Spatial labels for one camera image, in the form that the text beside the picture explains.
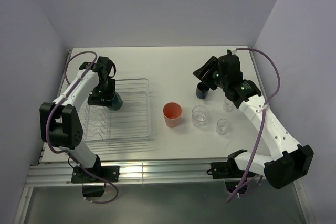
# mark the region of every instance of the gray wall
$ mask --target gray wall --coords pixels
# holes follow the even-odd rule
[[[65,54],[35,0],[0,0],[0,223],[12,223],[39,157],[38,109],[56,95]]]
[[[335,223],[336,0],[278,0],[255,45],[279,67],[281,89],[271,102],[285,127],[315,155],[304,178],[319,223]],[[272,67],[257,57],[268,94]]]
[[[253,45],[276,0],[38,0],[72,47]]]

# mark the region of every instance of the wire rack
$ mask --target wire rack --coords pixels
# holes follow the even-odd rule
[[[123,105],[118,111],[85,101],[78,115],[87,144],[146,140],[151,134],[147,79],[116,80]]]

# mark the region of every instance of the white table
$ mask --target white table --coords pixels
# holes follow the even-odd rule
[[[152,134],[147,142],[125,143],[120,152],[100,155],[103,161],[148,161],[158,159],[218,158],[227,157],[240,149],[253,149],[257,130],[239,111],[223,110],[225,95],[221,89],[210,90],[205,100],[195,95],[199,80],[192,75],[211,56],[222,56],[231,47],[120,47],[120,48],[74,48],[72,55],[93,50],[99,56],[109,57],[117,65],[116,79],[147,78],[150,85],[150,109]],[[239,51],[244,79],[259,86],[255,66],[248,51]],[[74,59],[68,68],[68,78],[74,79],[78,67],[91,61],[93,55]],[[162,108],[168,102],[177,102],[183,108],[182,121],[176,128],[165,125]],[[210,121],[202,128],[191,122],[191,110],[203,105],[210,111]],[[232,133],[219,136],[215,132],[219,119],[226,118],[232,125]],[[258,154],[269,155],[266,144],[261,141]],[[65,162],[67,156],[56,155],[49,148],[44,151],[42,162]]]

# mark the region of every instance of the clear glass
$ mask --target clear glass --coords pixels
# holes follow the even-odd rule
[[[237,108],[235,107],[235,105],[233,104],[232,101],[230,101],[229,99],[225,98],[223,109],[226,112],[232,112],[232,111],[236,110]]]
[[[209,116],[209,110],[203,106],[197,106],[193,108],[193,111],[191,112],[193,125],[197,128],[204,126],[206,120],[209,119]]]
[[[217,128],[216,132],[218,135],[224,135],[227,134],[231,130],[231,124],[230,121],[227,119],[220,119],[217,122]]]

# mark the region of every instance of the red plastic cup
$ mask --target red plastic cup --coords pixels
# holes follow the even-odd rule
[[[163,107],[163,116],[166,125],[169,128],[174,128],[180,123],[182,108],[175,102],[167,103]]]

